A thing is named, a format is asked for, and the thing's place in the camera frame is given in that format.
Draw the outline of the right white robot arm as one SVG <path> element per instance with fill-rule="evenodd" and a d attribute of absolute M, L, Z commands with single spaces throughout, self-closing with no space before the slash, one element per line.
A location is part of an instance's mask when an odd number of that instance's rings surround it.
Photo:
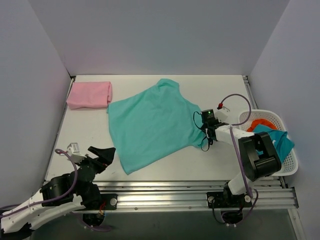
<path fill-rule="evenodd" d="M 267 132 L 247 132 L 220 122 L 212 109 L 201 112 L 202 126 L 208 145 L 222 142 L 234 147 L 240 173 L 230 180 L 222 193 L 223 203 L 234 206 L 240 195 L 252 197 L 252 183 L 278 172 L 282 168 L 276 148 Z"/>

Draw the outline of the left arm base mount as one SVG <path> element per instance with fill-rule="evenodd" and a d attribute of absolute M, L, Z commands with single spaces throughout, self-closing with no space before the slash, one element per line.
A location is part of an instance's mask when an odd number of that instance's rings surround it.
<path fill-rule="evenodd" d="M 108 233 L 113 227 L 104 225 L 107 211 L 117 209 L 118 195 L 115 193 L 102 194 L 101 200 L 96 206 L 92 206 L 89 210 L 95 210 L 97 213 L 79 213 L 73 212 L 72 215 L 84 226 L 85 229 L 92 231 Z"/>

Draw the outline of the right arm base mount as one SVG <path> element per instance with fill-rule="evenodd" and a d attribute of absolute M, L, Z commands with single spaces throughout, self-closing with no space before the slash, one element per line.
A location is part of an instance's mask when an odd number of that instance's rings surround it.
<path fill-rule="evenodd" d="M 252 208 L 252 199 L 245 194 L 231 195 L 222 191 L 207 192 L 207 206 L 212 210 L 213 218 L 217 223 L 227 227 L 236 227 L 245 219 L 243 210 Z"/>

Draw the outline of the mint green t shirt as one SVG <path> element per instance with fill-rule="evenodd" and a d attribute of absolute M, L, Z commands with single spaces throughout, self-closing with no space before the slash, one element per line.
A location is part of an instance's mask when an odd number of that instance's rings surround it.
<path fill-rule="evenodd" d="M 183 97 L 178 82 L 165 78 L 110 103 L 109 134 L 124 172 L 129 175 L 189 146 L 205 149 L 200 112 Z"/>

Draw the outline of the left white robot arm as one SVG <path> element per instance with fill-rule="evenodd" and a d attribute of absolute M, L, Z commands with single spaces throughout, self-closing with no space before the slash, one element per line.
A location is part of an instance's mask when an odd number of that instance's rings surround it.
<path fill-rule="evenodd" d="M 87 150 L 95 157 L 81 154 L 77 143 L 69 144 L 66 150 L 55 149 L 72 164 L 73 171 L 53 177 L 28 200 L 1 213 L 0 233 L 32 232 L 70 212 L 98 209 L 103 199 L 93 181 L 113 163 L 116 149 L 90 146 Z"/>

